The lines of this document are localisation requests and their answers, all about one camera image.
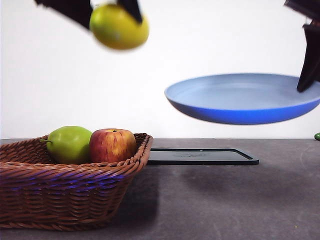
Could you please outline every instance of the pear stem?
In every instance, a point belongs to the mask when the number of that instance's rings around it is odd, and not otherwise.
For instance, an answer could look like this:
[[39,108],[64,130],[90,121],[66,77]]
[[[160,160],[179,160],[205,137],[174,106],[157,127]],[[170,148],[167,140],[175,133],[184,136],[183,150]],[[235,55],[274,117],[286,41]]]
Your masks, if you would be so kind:
[[51,140],[46,140],[46,139],[40,139],[40,142],[52,143]]

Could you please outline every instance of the gray table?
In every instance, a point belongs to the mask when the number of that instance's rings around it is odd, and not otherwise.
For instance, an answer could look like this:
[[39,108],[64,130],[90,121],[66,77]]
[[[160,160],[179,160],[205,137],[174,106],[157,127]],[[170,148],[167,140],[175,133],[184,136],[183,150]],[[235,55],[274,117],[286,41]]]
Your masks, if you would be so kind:
[[153,147],[237,148],[260,164],[147,165],[109,226],[81,232],[5,229],[0,239],[320,239],[320,141],[155,139]]

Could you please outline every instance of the green object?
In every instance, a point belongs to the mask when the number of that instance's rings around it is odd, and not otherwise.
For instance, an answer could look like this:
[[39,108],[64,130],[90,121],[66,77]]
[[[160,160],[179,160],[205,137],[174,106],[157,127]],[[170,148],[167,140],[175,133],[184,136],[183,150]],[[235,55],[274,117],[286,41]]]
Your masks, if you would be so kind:
[[314,138],[317,139],[318,141],[320,141],[320,132],[316,133],[314,135]]
[[41,139],[49,154],[59,164],[84,164],[90,161],[89,141],[92,132],[81,126],[63,126]]

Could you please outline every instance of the white backdrop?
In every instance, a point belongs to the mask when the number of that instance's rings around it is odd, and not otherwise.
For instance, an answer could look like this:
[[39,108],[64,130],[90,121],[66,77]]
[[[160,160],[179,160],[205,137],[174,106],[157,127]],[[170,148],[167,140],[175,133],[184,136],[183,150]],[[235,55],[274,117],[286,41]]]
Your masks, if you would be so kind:
[[284,122],[226,125],[186,116],[164,95],[173,83],[205,75],[299,76],[305,17],[284,2],[140,0],[149,39],[115,51],[33,0],[2,0],[1,138],[34,138],[67,125],[155,138],[313,138],[319,106]]

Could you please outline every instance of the brown woven basket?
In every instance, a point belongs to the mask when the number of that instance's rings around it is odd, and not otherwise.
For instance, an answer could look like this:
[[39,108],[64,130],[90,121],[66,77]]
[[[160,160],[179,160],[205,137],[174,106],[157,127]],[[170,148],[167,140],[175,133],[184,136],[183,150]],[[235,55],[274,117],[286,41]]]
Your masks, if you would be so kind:
[[136,154],[119,163],[55,164],[38,137],[0,146],[0,228],[76,231],[105,226],[148,162],[153,138],[134,134]]

